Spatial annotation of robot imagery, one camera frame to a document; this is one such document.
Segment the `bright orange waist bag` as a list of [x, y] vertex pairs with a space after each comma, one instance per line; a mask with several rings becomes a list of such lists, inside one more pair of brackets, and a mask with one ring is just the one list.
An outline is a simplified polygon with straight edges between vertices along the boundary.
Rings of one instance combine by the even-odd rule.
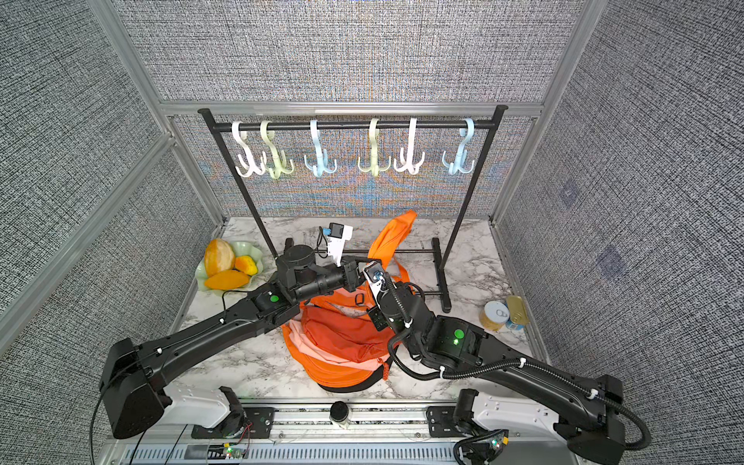
[[[401, 242], [409, 236], [417, 217], [416, 211], [409, 210], [393, 218], [369, 248], [367, 257], [381, 260], [384, 269], [388, 268], [391, 261], [395, 262], [398, 266], [399, 275], [393, 275], [394, 281], [410, 281], [407, 270], [395, 259], [394, 254]], [[317, 298], [310, 300], [310, 303], [333, 311], [340, 311], [341, 308], [368, 309], [376, 305], [367, 284], [359, 286], [352, 293], [345, 289], [339, 289], [330, 296], [317, 296]]]

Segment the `dark orange waist bag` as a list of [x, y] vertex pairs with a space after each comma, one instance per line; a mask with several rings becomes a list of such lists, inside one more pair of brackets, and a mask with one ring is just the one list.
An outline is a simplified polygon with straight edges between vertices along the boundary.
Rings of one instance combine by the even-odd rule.
[[334, 310], [307, 306], [301, 317], [304, 335], [318, 349], [348, 362], [378, 360], [388, 354], [392, 329], [378, 331], [364, 318], [352, 318]]

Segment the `pink waist bag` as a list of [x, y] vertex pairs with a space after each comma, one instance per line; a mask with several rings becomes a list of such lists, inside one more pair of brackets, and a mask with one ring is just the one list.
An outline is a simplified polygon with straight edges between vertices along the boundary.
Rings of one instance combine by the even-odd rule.
[[323, 379], [371, 374], [389, 359], [379, 342], [356, 340], [356, 331], [348, 335], [316, 323], [306, 329], [295, 320], [283, 325], [282, 331], [291, 354], [309, 374]]

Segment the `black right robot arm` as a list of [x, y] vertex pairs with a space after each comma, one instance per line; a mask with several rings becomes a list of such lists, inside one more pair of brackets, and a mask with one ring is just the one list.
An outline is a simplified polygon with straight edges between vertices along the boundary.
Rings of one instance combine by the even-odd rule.
[[377, 309], [393, 330], [394, 363], [419, 381], [482, 379], [554, 412], [552, 428], [575, 455], [617, 464], [627, 451], [650, 446], [645, 422], [624, 406], [621, 383], [610, 376], [575, 376], [535, 360], [481, 327], [436, 315], [419, 294], [377, 267], [364, 271]]

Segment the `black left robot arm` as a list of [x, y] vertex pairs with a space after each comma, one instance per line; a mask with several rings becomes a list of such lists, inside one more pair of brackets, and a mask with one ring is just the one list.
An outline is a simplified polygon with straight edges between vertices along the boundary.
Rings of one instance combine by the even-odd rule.
[[243, 340], [277, 329], [300, 313], [300, 304], [363, 282], [364, 257], [317, 265], [316, 253], [295, 245], [276, 260], [267, 282], [216, 315], [183, 331], [136, 345], [122, 339], [108, 351], [99, 391], [112, 435], [128, 439], [154, 426], [174, 401], [165, 387], [182, 373]]

